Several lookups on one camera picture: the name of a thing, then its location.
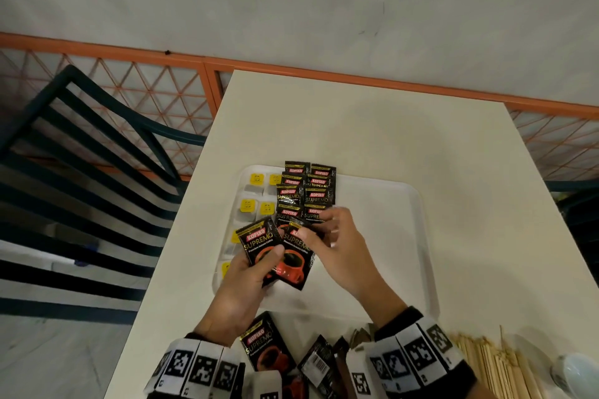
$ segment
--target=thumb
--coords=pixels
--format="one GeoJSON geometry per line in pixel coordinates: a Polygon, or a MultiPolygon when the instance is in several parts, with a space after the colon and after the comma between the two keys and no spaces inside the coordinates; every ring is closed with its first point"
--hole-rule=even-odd
{"type": "Polygon", "coordinates": [[[316,235],[310,229],[301,227],[296,236],[302,240],[306,246],[308,246],[308,248],[314,251],[321,260],[326,259],[326,257],[329,255],[329,247],[325,245],[323,241],[319,239],[318,235],[316,235]]]}
{"type": "Polygon", "coordinates": [[[262,280],[270,270],[278,265],[283,258],[283,252],[285,252],[285,248],[282,244],[275,246],[262,260],[250,268],[252,273],[262,280]]]}

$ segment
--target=hand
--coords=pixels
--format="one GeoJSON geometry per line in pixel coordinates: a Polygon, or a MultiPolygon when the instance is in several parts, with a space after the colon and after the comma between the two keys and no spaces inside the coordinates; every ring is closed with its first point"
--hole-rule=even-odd
{"type": "Polygon", "coordinates": [[[231,261],[221,287],[193,330],[210,342],[230,347],[250,326],[268,287],[262,287],[264,276],[283,258],[282,244],[275,246],[253,267],[241,251],[231,261]]]}
{"type": "Polygon", "coordinates": [[[324,222],[314,229],[325,234],[323,240],[304,227],[298,230],[298,237],[316,253],[333,280],[360,302],[375,325],[382,327],[407,305],[379,274],[351,212],[333,207],[323,211],[320,218],[324,222]]]}

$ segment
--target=bundle of wooden sticks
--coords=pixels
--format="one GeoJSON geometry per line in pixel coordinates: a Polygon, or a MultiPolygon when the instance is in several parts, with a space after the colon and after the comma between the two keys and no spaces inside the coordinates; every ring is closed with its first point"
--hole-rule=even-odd
{"type": "Polygon", "coordinates": [[[528,360],[502,338],[498,349],[487,338],[464,334],[450,338],[460,348],[478,380],[498,399],[544,399],[528,360]]]}

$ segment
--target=person's right hand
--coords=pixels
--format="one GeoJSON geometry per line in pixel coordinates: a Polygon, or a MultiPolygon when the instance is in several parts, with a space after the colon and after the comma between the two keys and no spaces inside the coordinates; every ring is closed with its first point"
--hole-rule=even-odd
{"type": "Polygon", "coordinates": [[[407,305],[387,285],[370,256],[366,241],[353,223],[347,208],[333,207],[323,211],[324,221],[314,229],[302,227],[297,236],[316,253],[333,280],[353,295],[373,322],[382,327],[407,305]]]}

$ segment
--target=table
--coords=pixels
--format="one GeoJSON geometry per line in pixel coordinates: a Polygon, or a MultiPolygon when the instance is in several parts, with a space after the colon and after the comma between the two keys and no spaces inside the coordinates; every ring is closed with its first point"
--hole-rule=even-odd
{"type": "MultiPolygon", "coordinates": [[[[599,289],[500,103],[235,71],[106,398],[143,397],[168,344],[212,300],[239,172],[294,158],[406,182],[422,195],[447,331],[498,339],[543,365],[599,359],[599,289]]],[[[340,322],[275,316],[294,356],[340,322]]]]}

